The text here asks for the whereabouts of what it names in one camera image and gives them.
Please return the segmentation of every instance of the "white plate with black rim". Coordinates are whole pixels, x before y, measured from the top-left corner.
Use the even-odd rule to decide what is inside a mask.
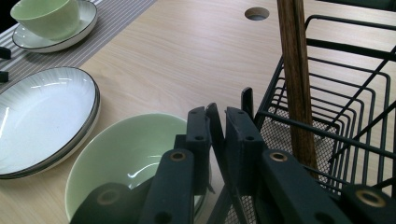
[[[47,170],[88,137],[100,111],[92,77],[77,68],[44,70],[0,94],[0,178]]]
[[[61,49],[67,49],[85,36],[87,36],[95,26],[98,16],[96,5],[89,1],[78,1],[80,21],[77,30],[61,40],[50,40],[33,34],[31,31],[18,25],[12,35],[14,44],[22,49],[36,53],[49,53]]]

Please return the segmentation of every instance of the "cup and saucer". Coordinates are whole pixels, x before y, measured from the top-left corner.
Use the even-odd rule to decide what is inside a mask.
[[[77,44],[92,31],[98,19],[97,8],[94,3],[77,1],[77,4],[79,12],[77,28],[67,36],[57,39],[46,38],[33,33],[20,22],[12,35],[12,41],[22,49],[37,53],[54,52]]]

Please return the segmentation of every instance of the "green cup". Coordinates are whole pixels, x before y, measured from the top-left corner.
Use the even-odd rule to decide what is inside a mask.
[[[21,0],[10,14],[32,33],[52,40],[70,36],[79,23],[76,0]]]

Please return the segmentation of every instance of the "wire basket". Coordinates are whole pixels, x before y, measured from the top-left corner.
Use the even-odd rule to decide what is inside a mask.
[[[333,197],[345,185],[363,184],[395,199],[396,86],[391,80],[396,72],[396,26],[319,15],[309,17],[305,25],[313,124],[289,118],[281,58],[254,117],[256,126],[269,148],[289,153],[290,125],[313,132],[318,169],[305,168],[318,174],[318,183]],[[356,27],[355,38],[344,38]],[[373,34],[375,38],[364,38]],[[241,200],[249,223],[256,223],[251,198]],[[239,223],[230,202],[224,206],[228,214],[221,222]]]

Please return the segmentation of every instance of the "wooden handle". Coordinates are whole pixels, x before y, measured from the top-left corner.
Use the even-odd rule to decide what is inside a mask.
[[[291,119],[312,125],[303,0],[278,0],[277,8],[289,116]],[[294,157],[300,163],[318,169],[314,135],[296,127],[291,127],[290,131]]]

